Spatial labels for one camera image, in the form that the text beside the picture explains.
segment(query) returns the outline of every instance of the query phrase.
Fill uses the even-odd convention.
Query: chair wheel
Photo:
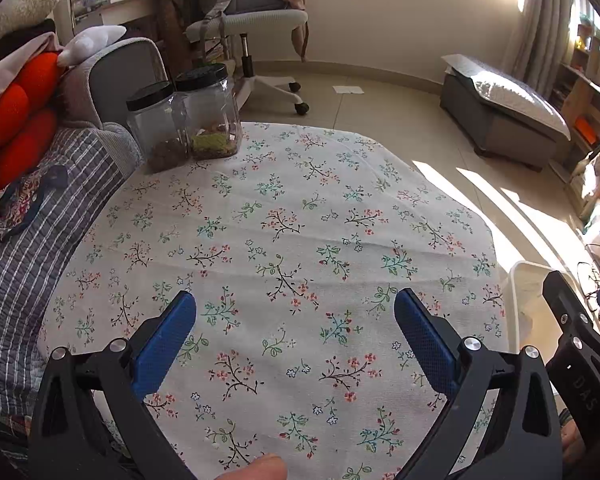
[[[300,103],[296,105],[296,113],[298,115],[306,115],[309,111],[309,105],[307,103]]]

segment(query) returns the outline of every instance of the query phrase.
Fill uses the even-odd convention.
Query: chair seat
[[[280,10],[261,10],[259,12],[244,12],[243,14],[229,14],[224,17],[224,33],[227,36],[234,34],[251,34],[265,32],[285,32],[293,30],[306,23],[308,19],[304,10],[280,9]],[[200,25],[202,21],[189,25],[185,30],[187,39],[190,42],[200,39]],[[220,19],[211,20],[206,32],[207,39],[218,36]]]

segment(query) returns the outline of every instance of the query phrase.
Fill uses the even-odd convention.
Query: gray curtain
[[[520,23],[507,45],[504,72],[549,97],[569,44],[573,0],[525,0]]]

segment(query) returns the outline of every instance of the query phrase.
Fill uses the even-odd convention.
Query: tablecloth
[[[243,127],[237,155],[141,168],[116,192],[67,265],[40,349],[100,350],[191,291],[195,327],[144,402],[199,478],[274,452],[291,479],[391,480],[445,402],[394,296],[411,287],[461,336],[506,350],[491,234],[372,139]],[[488,397],[459,464],[492,409]]]

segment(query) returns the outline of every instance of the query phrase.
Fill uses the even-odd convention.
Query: clear jar
[[[127,123],[150,171],[174,168],[187,160],[184,118],[174,111],[173,84],[160,81],[126,100]]]
[[[195,160],[232,156],[242,141],[234,85],[226,66],[215,63],[180,74],[176,100],[186,114],[189,153]]]

